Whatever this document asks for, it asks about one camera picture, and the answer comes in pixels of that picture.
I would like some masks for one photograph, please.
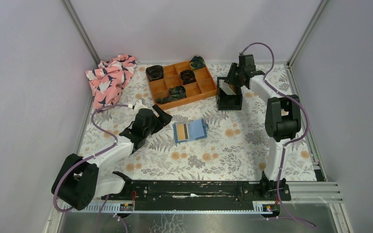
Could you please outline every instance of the pink cloth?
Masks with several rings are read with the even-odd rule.
[[[118,55],[109,62],[101,61],[98,69],[85,72],[94,96],[94,109],[116,104],[135,71],[135,57]]]

